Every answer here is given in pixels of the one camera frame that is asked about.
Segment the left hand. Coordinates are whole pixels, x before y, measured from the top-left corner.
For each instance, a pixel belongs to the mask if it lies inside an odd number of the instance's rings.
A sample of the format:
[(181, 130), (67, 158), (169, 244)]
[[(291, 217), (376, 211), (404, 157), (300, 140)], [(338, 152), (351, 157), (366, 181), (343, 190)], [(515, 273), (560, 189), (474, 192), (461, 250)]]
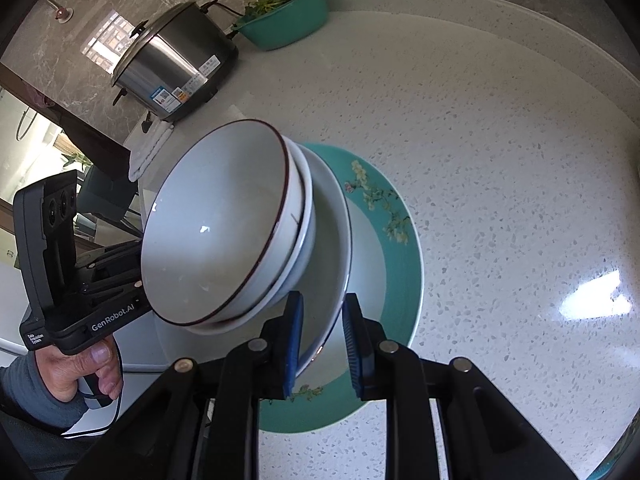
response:
[(122, 372), (118, 347), (112, 336), (97, 342), (74, 356), (66, 356), (49, 346), (35, 352), (39, 375), (52, 396), (70, 402), (76, 396), (78, 380), (96, 374), (100, 393), (112, 400), (122, 392)]

